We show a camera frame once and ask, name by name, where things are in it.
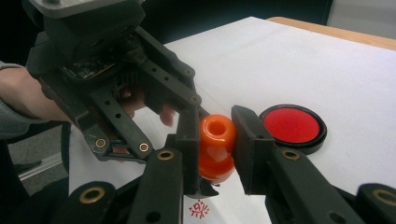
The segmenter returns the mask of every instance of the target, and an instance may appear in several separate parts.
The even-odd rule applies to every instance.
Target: white table
[[[363,183],[396,188],[396,51],[255,18],[166,47],[195,69],[210,113],[230,116],[233,105],[257,114],[279,104],[307,107],[328,127],[322,149],[309,159],[333,185],[353,194]],[[155,148],[176,131],[146,108],[134,120]],[[144,170],[97,161],[76,130],[70,157],[71,191],[93,180],[118,188]],[[216,190],[220,196],[202,200],[209,208],[204,217],[189,209],[197,200],[185,197],[184,223],[270,223],[264,197],[245,196],[236,172]]]

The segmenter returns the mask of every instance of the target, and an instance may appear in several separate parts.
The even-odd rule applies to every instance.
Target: orange plastic spool
[[[236,128],[222,115],[210,115],[200,124],[199,173],[211,184],[226,180],[233,173],[233,145]]]

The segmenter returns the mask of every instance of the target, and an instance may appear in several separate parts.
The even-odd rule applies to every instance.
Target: sleeve
[[[12,67],[22,67],[15,63],[0,61],[0,70]],[[30,119],[13,111],[0,99],[0,140],[17,137],[26,133],[32,123],[47,122],[43,119]]]

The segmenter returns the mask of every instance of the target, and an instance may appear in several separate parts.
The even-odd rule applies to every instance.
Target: wooden table edge
[[[371,45],[375,47],[379,47],[382,49],[392,49],[396,50],[396,39],[385,38],[376,35],[367,35],[358,32],[338,29],[330,26],[318,25],[311,22],[306,21],[297,21],[284,17],[273,17],[267,19],[268,21],[273,21],[276,23],[304,29],[307,31],[315,32],[318,34],[329,35],[345,40],[350,40],[366,45]]]

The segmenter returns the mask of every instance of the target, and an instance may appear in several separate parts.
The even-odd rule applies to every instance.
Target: red logo
[[[199,219],[209,214],[209,207],[201,200],[198,200],[198,202],[191,206],[189,209],[191,211],[191,216],[193,217],[195,215],[195,217],[198,217]]]

